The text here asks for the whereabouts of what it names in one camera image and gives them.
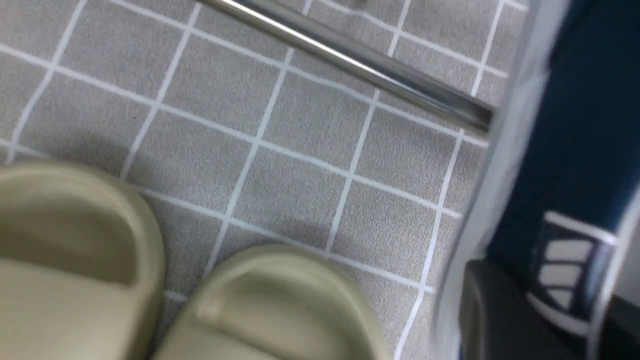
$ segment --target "gray speckled tile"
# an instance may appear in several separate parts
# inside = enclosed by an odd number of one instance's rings
[[[348,265],[337,265],[355,279],[369,298],[373,311],[378,315],[382,325],[389,350],[393,353],[418,290]]]
[[[485,72],[480,80],[477,98],[498,107],[504,96],[508,79]]]
[[[387,0],[329,0],[355,12],[365,12],[383,22],[396,26],[404,1]]]
[[[291,66],[315,75],[316,77],[325,78],[334,81],[347,88],[355,90],[355,92],[364,96],[372,97],[375,88],[362,80],[359,80],[344,71],[318,60],[317,58],[304,53],[303,51],[295,51],[291,58]]]
[[[480,60],[498,0],[412,1],[404,30]]]
[[[526,17],[526,12],[511,6],[502,9],[487,65],[502,71],[511,70]]]
[[[170,19],[187,23],[196,4],[194,0],[126,0]]]
[[[234,217],[324,247],[344,181],[315,165],[260,149]]]
[[[264,139],[349,169],[369,104],[288,74]]]
[[[149,107],[62,75],[36,103],[20,144],[115,176]]]
[[[474,66],[405,38],[398,40],[394,57],[462,92],[470,93],[476,79],[477,68]],[[383,92],[380,95],[380,102],[432,122],[447,127],[455,127],[448,122],[438,119],[435,115],[408,104],[389,93]]]
[[[420,281],[435,210],[353,182],[332,253]]]
[[[140,144],[128,180],[225,212],[250,147],[244,140],[159,112]]]
[[[236,252],[249,249],[254,246],[281,244],[279,241],[267,236],[245,230],[235,225],[229,225],[225,239],[222,241],[220,252],[216,258],[216,265],[235,255]]]
[[[476,175],[482,165],[485,152],[486,149],[468,142],[460,145],[444,202],[446,208],[455,211],[463,210],[465,201],[476,183]]]
[[[3,0],[0,43],[50,60],[78,0]]]
[[[272,59],[282,61],[287,54],[283,42],[208,6],[200,10],[195,28]]]
[[[191,37],[164,103],[254,135],[280,69]]]
[[[166,289],[189,295],[209,261],[222,221],[144,196],[154,212],[167,257]]]
[[[182,31],[107,1],[89,0],[60,64],[155,97]]]
[[[458,226],[458,221],[457,218],[442,214],[440,227],[438,228],[438,239],[433,248],[433,257],[429,266],[427,286],[437,288],[440,285],[440,280],[446,270],[449,254],[452,250],[453,236]]]
[[[455,138],[376,110],[357,174],[437,203]]]
[[[431,341],[431,320],[435,294],[425,293],[418,313],[404,343],[402,360],[437,360],[435,346]]]
[[[178,316],[180,309],[184,305],[181,301],[176,301],[168,298],[163,299],[162,307],[160,308],[160,314],[156,325],[156,331],[154,333],[154,339],[152,344],[152,352],[157,349],[162,341],[162,338],[166,334],[169,327]]]
[[[393,33],[358,16],[350,16],[323,3],[314,2],[309,9],[311,19],[337,30],[382,53],[387,53]]]
[[[0,54],[0,138],[11,140],[22,111],[42,82],[45,69]]]

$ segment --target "white grout line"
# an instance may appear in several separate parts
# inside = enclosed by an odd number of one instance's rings
[[[340,4],[336,4],[333,1],[329,1],[329,0],[317,0],[317,1],[319,1],[320,3],[323,3],[324,5],[326,5],[326,6],[330,7],[330,8],[333,8],[334,10],[337,10],[337,11],[339,11],[341,13],[345,13],[345,14],[351,15],[351,16],[361,17],[361,18],[363,18],[365,20],[368,20],[369,22],[371,22],[371,23],[373,23],[375,25],[378,25],[379,27],[381,27],[381,28],[383,28],[383,29],[385,29],[387,31],[394,32],[396,30],[395,26],[387,24],[386,22],[378,19],[377,17],[375,17],[375,16],[373,16],[373,15],[371,15],[371,14],[365,12],[365,11],[350,9],[350,8],[347,8],[346,6],[342,6]]]
[[[438,199],[438,207],[444,209],[444,202],[447,198],[447,191],[449,190],[449,183],[451,182],[451,176],[453,169],[456,166],[456,160],[458,159],[458,153],[460,152],[460,145],[462,144],[462,134],[464,130],[460,130],[460,137],[456,140],[456,145],[453,147],[453,153],[447,166],[447,172],[444,175],[444,181],[442,188],[440,189],[440,197]],[[422,284],[427,283],[427,277],[429,275],[429,269],[431,268],[431,260],[433,258],[433,251],[435,249],[436,242],[438,241],[438,232],[440,231],[440,219],[442,218],[442,211],[436,213],[436,218],[433,225],[433,231],[431,232],[431,240],[429,241],[429,249],[427,250],[427,257],[424,261],[424,267],[422,268],[422,277],[420,282]]]
[[[489,147],[489,143],[488,142],[486,142],[484,140],[477,139],[477,138],[472,138],[469,135],[462,136],[462,140],[464,140],[464,141],[466,141],[466,142],[468,142],[468,143],[470,143],[472,145],[476,145],[476,146],[480,146],[480,147],[484,147],[484,148]]]
[[[293,66],[289,66],[287,68],[287,70],[289,72],[291,72],[292,74],[296,74],[301,78],[305,78],[309,81],[313,81],[317,84],[320,85],[324,85],[324,86],[328,86],[330,88],[334,88],[336,90],[340,90],[341,92],[344,92],[358,100],[361,100],[363,102],[366,102],[367,104],[370,104],[373,101],[373,98],[368,97],[366,95],[362,95],[361,93],[357,92],[356,90],[353,90],[352,88],[340,84],[340,83],[336,83],[335,81],[329,80],[329,79],[325,79],[325,78],[321,78],[319,76],[313,75],[313,74],[309,74],[308,72],[304,71],[304,70],[300,70],[296,67]]]
[[[415,321],[415,317],[418,315],[418,310],[420,309],[420,305],[422,304],[423,298],[424,298],[424,291],[422,290],[418,291],[418,297],[415,299],[415,302],[413,303],[413,307],[411,308],[411,313],[409,313],[409,317],[407,318],[404,328],[402,329],[402,333],[400,334],[400,338],[398,339],[396,351],[394,351],[394,360],[400,360],[402,356],[402,350],[404,349],[404,344],[406,343],[406,339],[409,337],[409,333],[411,333],[413,322]]]
[[[404,26],[404,21],[406,20],[406,16],[408,14],[410,5],[411,5],[411,0],[404,0],[403,9],[400,14],[400,18],[398,19],[398,24],[393,30],[394,37],[387,51],[388,56],[393,56],[394,51],[396,50],[398,37],[400,36],[400,31],[402,31],[402,28]],[[373,118],[373,114],[376,111],[376,105],[378,104],[379,98],[380,98],[380,90],[375,89],[375,91],[373,92],[373,100],[369,105],[369,110],[367,111],[367,116],[365,117],[364,124],[362,125],[362,130],[360,132],[360,137],[358,138],[358,143],[356,144],[356,150],[353,153],[353,158],[351,159],[351,164],[349,166],[349,175],[347,176],[347,179],[344,182],[344,187],[340,195],[340,200],[338,201],[338,206],[335,210],[335,214],[331,222],[329,237],[327,238],[326,244],[324,246],[325,254],[329,254],[331,252],[331,248],[333,247],[333,243],[335,242],[335,237],[338,234],[338,228],[340,227],[340,220],[342,219],[342,213],[344,212],[344,205],[347,202],[347,196],[349,195],[349,191],[351,189],[353,176],[355,175],[356,169],[358,168],[358,162],[360,161],[360,154],[362,153],[362,147],[364,146],[364,142],[367,138],[367,133],[369,132],[369,126],[371,125],[371,119]]]
[[[453,169],[456,166],[456,160],[458,159],[458,153],[460,152],[460,145],[462,144],[462,135],[464,134],[464,130],[460,130],[460,135],[458,139],[456,139],[456,145],[453,148],[453,152],[451,154],[451,159],[449,160],[449,165],[447,166],[447,172],[444,176],[444,181],[442,183],[442,188],[440,189],[440,197],[438,199],[438,205],[441,208],[444,208],[444,202],[447,198],[447,191],[449,189],[449,183],[451,182],[451,174],[453,174]],[[433,221],[433,230],[431,231],[431,239],[429,241],[429,249],[427,250],[427,256],[424,260],[424,266],[422,267],[422,275],[420,277],[420,285],[426,286],[427,278],[429,276],[429,270],[431,268],[431,260],[433,259],[433,252],[435,250],[436,243],[438,241],[438,234],[440,232],[440,221],[442,219],[442,212],[436,212],[436,218]],[[415,303],[411,309],[411,313],[407,318],[406,324],[404,325],[404,329],[402,334],[400,335],[400,339],[398,340],[398,345],[396,347],[396,351],[394,352],[394,360],[400,360],[402,356],[402,351],[404,349],[404,344],[406,343],[407,338],[409,337],[409,333],[411,333],[411,328],[413,327],[413,322],[415,321],[415,317],[417,316],[418,309],[422,304],[422,299],[424,298],[424,290],[420,290],[418,292],[418,297],[415,299]]]
[[[163,295],[164,297],[173,300],[173,301],[177,301],[177,302],[185,302],[187,301],[187,296],[183,295],[181,293],[177,293],[175,291],[172,290],[164,290],[163,291]]]
[[[131,3],[128,3],[126,1],[122,1],[122,0],[108,0],[110,3],[112,4],[116,4],[118,6],[122,6],[125,9],[128,9],[132,12],[138,13],[140,15],[146,16],[146,17],[150,17],[151,19],[154,20],[158,20],[159,22],[163,22],[167,25],[173,26],[175,28],[179,28],[180,30],[186,31],[188,28],[188,25],[177,21],[177,20],[173,20],[169,17],[166,17],[164,15],[161,15],[159,13],[153,12],[151,10],[145,9],[141,6],[137,6]]]
[[[378,104],[376,104],[376,106],[379,109],[385,110],[385,111],[387,111],[389,113],[392,113],[392,114],[395,114],[395,115],[398,115],[399,117],[403,117],[406,120],[413,121],[416,124],[420,124],[420,125],[422,125],[424,127],[428,127],[430,129],[434,129],[434,130],[437,130],[437,131],[439,131],[441,133],[445,133],[445,134],[451,135],[451,136],[457,136],[458,135],[458,130],[457,129],[451,129],[449,127],[445,127],[445,126],[442,126],[440,124],[436,124],[435,122],[430,122],[427,119],[424,119],[424,118],[421,118],[421,117],[416,116],[414,114],[411,114],[411,113],[405,112],[403,110],[394,108],[391,105],[387,105],[387,104],[384,104],[382,102],[379,102]]]
[[[173,75],[175,74],[175,69],[178,67],[178,63],[180,62],[182,53],[184,52],[184,49],[187,47],[187,43],[189,42],[189,36],[191,35],[191,30],[193,29],[193,25],[198,19],[198,14],[200,13],[201,8],[202,8],[202,4],[200,3],[196,3],[196,5],[194,5],[193,7],[193,11],[191,12],[191,16],[189,17],[189,22],[187,23],[187,27],[182,33],[182,38],[178,43],[178,48],[176,48],[175,50],[175,54],[173,55],[171,63],[169,64],[169,69],[167,69],[166,74],[164,75],[164,80],[162,82],[162,85],[158,90],[158,95],[156,96],[156,99],[153,105],[151,106],[151,109],[149,110],[149,114],[147,115],[147,118],[145,119],[144,123],[142,123],[142,127],[140,127],[140,131],[138,132],[138,135],[136,135],[136,138],[133,141],[133,144],[131,144],[131,150],[129,150],[129,154],[127,155],[127,158],[125,159],[124,164],[122,165],[122,169],[120,171],[120,178],[122,180],[127,179],[127,175],[129,175],[129,170],[131,169],[131,164],[133,164],[133,160],[136,158],[136,155],[138,153],[138,148],[140,148],[140,144],[142,143],[142,140],[145,138],[145,135],[147,134],[147,131],[151,126],[151,123],[153,123],[154,119],[156,118],[156,113],[158,112],[160,104],[162,104],[162,101],[164,100],[164,96],[166,95],[167,89],[169,89],[169,85],[171,84],[171,80],[173,79]]]
[[[411,0],[404,0],[404,5],[402,7],[402,11],[400,12],[400,19],[398,20],[398,24],[394,30],[394,37],[391,39],[391,45],[389,45],[389,51],[387,51],[387,56],[393,57],[394,52],[396,51],[396,46],[398,44],[398,39],[400,35],[403,33],[404,22],[406,20],[406,16],[409,14],[409,7],[411,6]]]
[[[491,22],[491,28],[489,29],[489,35],[487,36],[486,42],[484,44],[484,51],[480,59],[480,66],[478,67],[476,80],[474,81],[474,86],[471,88],[471,96],[473,97],[477,95],[478,89],[480,88],[480,82],[482,80],[484,68],[486,67],[486,62],[489,59],[489,53],[491,52],[493,38],[495,37],[495,31],[498,28],[498,23],[500,22],[500,15],[502,14],[503,7],[504,7],[504,1],[499,0],[498,7],[495,10],[495,15],[493,16],[493,20]]]
[[[287,50],[287,55],[285,56],[285,64],[288,65],[293,57],[293,49],[289,48]],[[231,217],[233,214],[238,198],[240,198],[240,193],[242,192],[242,188],[244,186],[244,182],[246,181],[246,177],[249,174],[249,169],[251,169],[251,164],[253,163],[253,159],[258,152],[258,147],[260,145],[260,141],[262,140],[262,136],[267,129],[267,125],[269,124],[269,120],[271,119],[271,114],[273,113],[273,108],[278,100],[278,96],[280,95],[280,89],[282,89],[282,83],[284,83],[284,79],[287,75],[286,69],[281,69],[278,75],[278,79],[276,80],[275,86],[273,87],[273,91],[271,93],[271,98],[267,104],[267,108],[264,110],[264,114],[262,116],[262,120],[260,122],[260,126],[258,128],[258,132],[255,137],[255,142],[251,146],[251,150],[249,151],[249,155],[246,157],[246,161],[244,162],[244,166],[242,171],[240,171],[240,176],[238,177],[237,183],[234,186],[234,191],[231,193],[231,199],[229,200],[229,204],[227,206],[227,219]],[[209,261],[207,262],[207,266],[204,270],[204,275],[208,274],[211,269],[213,269],[214,264],[216,263],[216,258],[218,257],[218,253],[222,248],[222,243],[225,239],[225,235],[227,234],[227,229],[229,227],[229,221],[225,220],[222,223],[222,227],[220,232],[218,233],[218,237],[216,238],[216,243],[211,251],[211,256],[209,257]]]
[[[103,90],[107,90],[108,92],[112,92],[114,94],[120,95],[122,97],[126,97],[128,99],[131,99],[133,101],[139,102],[141,104],[145,104],[145,105],[149,105],[152,106],[154,104],[154,101],[152,99],[149,99],[147,97],[135,94],[134,92],[130,92],[128,90],[125,90],[123,88],[117,87],[114,84],[110,84],[107,83],[106,81],[102,81],[102,80],[98,80],[95,78],[92,78],[91,76],[87,76],[84,74],[81,74],[79,72],[73,71],[71,69],[68,69],[66,67],[62,67],[62,66],[57,66],[55,67],[55,71],[58,74],[63,74],[66,75],[72,79],[76,79],[78,81],[82,81],[83,83],[88,83],[91,84],[97,88],[101,88]]]
[[[529,11],[529,7],[527,5],[517,3],[514,0],[504,0],[504,3],[506,5],[511,6],[514,9],[517,9],[517,10],[520,10],[520,11],[523,11],[523,12],[528,12]]]
[[[31,98],[29,99],[29,102],[27,102],[27,105],[24,107],[24,109],[22,110],[22,113],[20,114],[18,123],[13,129],[13,133],[11,135],[12,145],[8,148],[6,161],[5,161],[6,164],[12,163],[13,159],[15,158],[15,146],[18,144],[18,141],[20,140],[20,135],[22,134],[22,130],[24,129],[24,126],[27,124],[27,121],[29,120],[29,116],[31,115],[31,111],[33,111],[33,108],[35,107],[36,103],[40,99],[40,96],[42,96],[42,94],[44,93],[44,90],[47,88],[47,86],[49,86],[49,83],[51,82],[51,79],[53,78],[53,75],[55,73],[54,68],[60,62],[60,59],[62,58],[62,54],[65,52],[65,49],[69,44],[69,40],[71,39],[71,34],[73,33],[74,28],[76,27],[78,19],[80,19],[80,14],[82,13],[84,6],[86,5],[86,2],[87,0],[80,0],[76,5],[76,9],[71,15],[71,19],[69,20],[69,23],[65,28],[65,31],[62,33],[62,38],[60,39],[60,43],[58,43],[58,46],[56,47],[56,51],[54,52],[53,57],[51,58],[51,65],[47,67],[47,72],[45,73],[44,79],[42,80],[42,82],[40,83],[36,91],[33,93]]]

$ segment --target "metal bar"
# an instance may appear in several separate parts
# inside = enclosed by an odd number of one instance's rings
[[[486,134],[493,108],[272,0],[204,0],[443,119]]]

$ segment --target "slide sandal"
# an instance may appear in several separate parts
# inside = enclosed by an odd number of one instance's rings
[[[331,262],[286,245],[237,253],[180,310],[154,360],[387,360],[380,323]]]
[[[79,165],[0,168],[0,358],[143,359],[164,287],[144,200]]]

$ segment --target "white stripe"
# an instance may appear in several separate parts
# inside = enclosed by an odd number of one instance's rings
[[[545,286],[568,286],[574,288],[580,275],[582,267],[573,264],[545,264],[540,268],[538,280]]]
[[[565,229],[589,235],[598,240],[602,240],[609,245],[616,244],[616,236],[609,231],[603,230],[599,227],[587,224],[585,222],[581,222],[580,220],[570,218],[555,211],[547,211],[544,215],[544,219],[551,224],[559,225],[561,227],[564,227]]]
[[[588,240],[555,239],[547,244],[545,259],[585,263],[592,248],[593,244]]]
[[[546,321],[554,324],[560,329],[569,332],[570,334],[585,337],[589,331],[589,323],[584,320],[576,319],[570,315],[564,314],[544,302],[538,300],[533,294],[528,293],[527,299],[531,303],[531,306],[537,310],[538,314],[542,316]]]

